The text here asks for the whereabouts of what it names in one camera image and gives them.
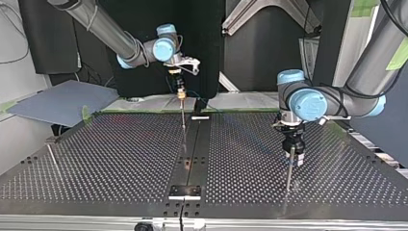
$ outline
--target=green label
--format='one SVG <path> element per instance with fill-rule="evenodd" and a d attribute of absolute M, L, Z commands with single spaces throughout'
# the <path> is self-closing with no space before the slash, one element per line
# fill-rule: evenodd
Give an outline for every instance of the green label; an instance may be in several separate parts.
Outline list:
<path fill-rule="evenodd" d="M 396 70 L 402 68 L 408 60 L 408 38 L 399 45 L 393 58 L 387 66 L 387 70 Z"/>
<path fill-rule="evenodd" d="M 17 101 L 9 101 L 3 104 L 0 104 L 0 114 L 6 114 L 7 110 L 17 104 Z"/>
<path fill-rule="evenodd" d="M 355 0 L 353 10 L 351 11 L 351 16 L 370 17 L 372 9 L 377 5 L 377 0 Z"/>

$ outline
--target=gray cable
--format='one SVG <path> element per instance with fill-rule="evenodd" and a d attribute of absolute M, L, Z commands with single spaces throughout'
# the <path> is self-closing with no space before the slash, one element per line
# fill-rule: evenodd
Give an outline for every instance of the gray cable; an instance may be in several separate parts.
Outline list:
<path fill-rule="evenodd" d="M 22 18 L 21 18 L 21 16 L 20 16 L 19 12 L 18 12 L 15 8 L 13 8 L 13 6 L 11 6 L 10 4 L 0 1 L 0 13 L 1 13 L 2 15 L 4 15 L 4 17 L 10 22 L 10 24 L 15 28 L 15 30 L 16 30 L 22 37 L 24 37 L 25 41 L 27 42 L 27 50 L 26 50 L 26 52 L 25 52 L 25 54 L 24 54 L 23 56 L 21 56 L 20 58 L 14 59 L 14 60 L 5 61 L 5 62 L 0 62 L 0 64 L 12 64 L 12 63 L 16 63 L 16 62 L 18 62 L 18 61 L 21 61 L 21 60 L 25 59 L 25 58 L 28 56 L 28 54 L 30 53 L 30 47 L 29 47 L 29 44 L 28 44 L 28 40 L 27 40 L 26 36 L 24 35 L 24 32 L 23 32 L 23 31 L 20 31 L 20 29 L 14 24 L 14 22 L 12 21 L 12 19 L 6 14 L 6 12 L 4 11 L 3 8 L 7 8 L 7 9 L 9 9 L 10 11 L 12 11 L 12 12 L 15 14 L 15 16 L 20 20 L 20 23 L 21 23 L 21 25 L 22 25 L 23 20 L 22 20 Z"/>
<path fill-rule="evenodd" d="M 99 7 L 98 7 L 97 3 L 95 3 L 95 11 L 93 12 L 92 17 L 90 18 L 89 24 L 87 26 L 87 31 L 89 31 L 90 27 L 92 27 L 93 21 L 95 20 L 96 15 L 98 14 L 98 11 L 99 11 Z"/>
<path fill-rule="evenodd" d="M 77 78 L 78 82 L 81 82 L 81 80 L 79 80 L 78 74 L 77 73 L 74 73 L 74 74 L 75 74 L 75 77 Z"/>
<path fill-rule="evenodd" d="M 125 31 L 125 34 L 128 35 L 133 40 L 133 42 L 135 43 L 135 45 L 137 47 L 141 48 L 141 54 L 143 55 L 144 59 L 146 60 L 146 64 L 144 66 L 149 67 L 150 66 L 150 61 L 147 58 L 146 47 L 144 47 L 144 44 L 140 40 L 138 40 L 137 38 L 133 37 L 132 34 L 130 34 L 129 32 Z"/>
<path fill-rule="evenodd" d="M 114 79 L 114 76 L 112 76 L 103 87 L 107 87 L 109 85 L 109 83 L 111 83 L 111 81 Z"/>

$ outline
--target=metal clamp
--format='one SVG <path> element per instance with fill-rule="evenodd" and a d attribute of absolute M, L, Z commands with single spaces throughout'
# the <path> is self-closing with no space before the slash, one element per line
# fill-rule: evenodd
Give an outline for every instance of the metal clamp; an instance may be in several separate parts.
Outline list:
<path fill-rule="evenodd" d="M 190 73 L 192 75 L 197 75 L 198 72 L 200 72 L 198 67 L 201 64 L 201 62 L 198 59 L 195 59 L 195 58 L 192 58 L 192 57 L 187 57 L 187 56 L 179 59 L 179 58 L 177 58 L 178 56 L 179 56 L 179 54 L 176 54 L 173 57 L 173 59 L 170 60 L 170 62 L 165 63 L 165 66 L 178 67 L 180 69 L 183 69 L 183 70 L 187 71 L 188 73 Z M 192 70 L 183 67 L 183 65 L 191 65 Z"/>
<path fill-rule="evenodd" d="M 242 0 L 222 24 L 222 33 L 234 35 L 249 18 L 265 7 L 281 8 L 301 27 L 304 26 L 308 14 L 305 27 L 307 33 L 312 33 L 314 28 L 320 25 L 312 11 L 307 13 L 309 4 L 306 0 Z"/>

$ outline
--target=black strip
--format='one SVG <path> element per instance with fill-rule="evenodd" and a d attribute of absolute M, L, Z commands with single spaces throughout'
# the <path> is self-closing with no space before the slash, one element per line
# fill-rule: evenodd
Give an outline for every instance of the black strip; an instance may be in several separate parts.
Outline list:
<path fill-rule="evenodd" d="M 79 0 L 68 0 L 66 3 L 61 4 L 61 5 L 53 5 L 55 8 L 58 10 L 64 11 L 66 9 L 69 9 L 73 7 L 75 4 L 79 3 Z"/>
<path fill-rule="evenodd" d="M 340 95 L 340 101 L 343 103 L 344 105 L 344 94 L 339 90 L 339 95 Z M 342 106 L 339 105 L 339 109 L 337 110 L 337 112 L 334 114 L 334 116 L 338 116 L 339 113 L 342 111 Z"/>

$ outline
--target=cable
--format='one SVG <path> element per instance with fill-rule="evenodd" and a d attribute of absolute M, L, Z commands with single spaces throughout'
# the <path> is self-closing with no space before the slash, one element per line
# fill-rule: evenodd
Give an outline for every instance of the cable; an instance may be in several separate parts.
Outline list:
<path fill-rule="evenodd" d="M 390 84 L 390 86 L 386 90 L 384 90 L 382 93 L 375 94 L 375 95 L 367 95 L 367 94 L 357 92 L 357 91 L 353 90 L 347 83 L 345 83 L 345 87 L 349 92 L 345 91 L 345 90 L 343 90 L 341 88 L 338 88 L 338 87 L 333 87 L 333 86 L 326 85 L 326 84 L 321 84 L 321 85 L 325 86 L 325 87 L 328 87 L 330 89 L 333 89 L 333 90 L 337 90 L 338 92 L 341 92 L 343 94 L 347 94 L 347 95 L 352 96 L 352 97 L 364 98 L 364 99 L 376 99 L 376 98 L 379 98 L 381 96 L 386 95 L 388 92 L 390 92 L 395 87 L 396 83 L 399 80 L 399 77 L 401 76 L 401 72 L 405 68 L 405 66 L 406 66 L 406 64 L 399 69 L 399 71 L 396 74 L 393 82 Z"/>
<path fill-rule="evenodd" d="M 179 46 L 177 47 L 177 52 L 180 51 L 181 45 L 183 45 L 183 36 L 182 35 L 178 35 L 177 38 L 179 39 Z"/>
<path fill-rule="evenodd" d="M 327 95 L 329 95 L 333 100 L 335 100 L 338 104 L 339 104 L 339 110 L 333 115 L 333 116 L 337 116 L 342 110 L 344 111 L 344 117 L 348 117 L 348 110 L 345 107 L 344 103 L 343 103 L 343 97 L 341 96 L 341 99 L 339 99 L 336 95 L 334 95 L 333 93 L 327 91 L 327 90 L 323 90 L 323 89 L 318 89 L 315 87 L 301 87 L 298 89 L 293 90 L 292 92 L 290 92 L 287 96 L 286 96 L 286 101 L 285 101 L 285 105 L 286 108 L 289 109 L 289 99 L 291 98 L 292 94 L 294 94 L 296 91 L 298 90 L 304 90 L 304 89 L 310 89 L 310 90 L 318 90 L 321 91 Z"/>
<path fill-rule="evenodd" d="M 307 8 L 307 12 L 306 12 L 306 16 L 305 16 L 305 23 L 303 24 L 303 58 L 304 58 L 304 62 L 305 62 L 305 68 L 306 68 L 306 79 L 308 80 L 308 82 L 310 83 L 310 85 L 312 85 L 312 80 L 310 78 L 309 75 L 309 67 L 308 67 L 308 63 L 307 63 L 307 59 L 306 59 L 306 48 L 305 48 L 305 38 L 306 38 L 306 26 L 307 26 L 307 19 L 309 17 L 309 12 L 310 12 L 310 5 Z"/>
<path fill-rule="evenodd" d="M 11 23 L 11 25 L 25 39 L 25 41 L 27 43 L 27 50 L 26 50 L 26 52 L 24 53 L 23 56 L 21 56 L 20 58 L 14 59 L 14 60 L 0 62 L 0 64 L 12 64 L 12 63 L 16 63 L 16 62 L 19 62 L 19 61 L 25 59 L 28 56 L 28 54 L 30 53 L 30 47 L 29 47 L 28 40 L 27 40 L 24 32 L 20 31 L 20 29 L 14 24 L 12 19 L 6 14 L 6 12 L 3 10 L 3 8 L 7 8 L 10 11 L 12 11 L 15 14 L 15 16 L 20 20 L 20 23 L 22 25 L 23 20 L 22 20 L 22 18 L 20 16 L 19 12 L 15 8 L 13 8 L 11 5 L 0 1 L 0 13 L 5 16 L 5 18 Z"/>
<path fill-rule="evenodd" d="M 102 77 L 101 77 L 101 75 L 100 75 L 95 69 L 93 69 L 90 65 L 88 65 L 88 64 L 86 64 L 86 63 L 84 63 L 84 62 L 81 62 L 81 63 L 82 63 L 82 65 L 84 66 L 84 68 L 87 70 L 89 78 L 92 78 L 92 79 L 96 82 L 96 84 L 102 85 Z M 97 76 L 98 79 L 95 79 L 95 77 L 94 77 L 93 75 L 91 75 L 90 70 L 91 70 L 94 74 L 96 74 L 96 76 Z"/>
<path fill-rule="evenodd" d="M 98 7 L 98 4 L 95 2 L 95 11 L 93 12 L 92 17 L 90 18 L 89 24 L 87 26 L 87 31 L 89 31 L 90 27 L 92 27 L 93 21 L 95 20 L 96 15 L 98 14 L 98 11 L 99 11 L 99 7 Z"/>
<path fill-rule="evenodd" d="M 74 74 L 75 74 L 75 77 L 77 78 L 77 81 L 78 81 L 78 82 L 81 82 L 81 80 L 79 80 L 78 74 L 77 74 L 77 73 L 74 73 Z"/>
<path fill-rule="evenodd" d="M 126 35 L 128 35 L 128 36 L 133 40 L 133 42 L 135 43 L 135 45 L 136 45 L 137 47 L 140 47 L 140 48 L 141 48 L 141 54 L 143 55 L 144 59 L 146 60 L 146 64 L 144 64 L 144 66 L 145 66 L 145 67 L 150 67 L 150 61 L 149 61 L 149 59 L 147 58 L 147 51 L 146 51 L 146 47 L 144 47 L 144 44 L 143 44 L 140 40 L 138 40 L 137 38 L 134 38 L 134 37 L 132 36 L 132 34 L 130 34 L 129 32 L 125 31 L 124 33 L 125 33 Z"/>
<path fill-rule="evenodd" d="M 170 92 L 171 92 L 171 93 L 174 93 L 174 90 L 173 90 L 173 88 L 171 87 L 170 82 L 168 81 L 168 75 L 166 75 L 166 83 L 167 83 L 167 86 L 168 86 L 168 89 L 170 90 Z"/>
<path fill-rule="evenodd" d="M 104 85 L 104 87 L 107 87 L 109 85 L 109 83 L 111 83 L 111 81 L 114 79 L 114 76 L 112 76 Z"/>
<path fill-rule="evenodd" d="M 396 19 L 395 15 L 393 14 L 393 12 L 390 9 L 390 5 L 388 5 L 386 0 L 381 0 L 381 6 L 383 7 L 385 13 L 387 14 L 387 16 L 392 20 L 392 22 L 394 23 L 394 25 L 403 33 L 405 34 L 406 37 L 408 37 L 408 30 L 402 26 L 402 23 Z"/>

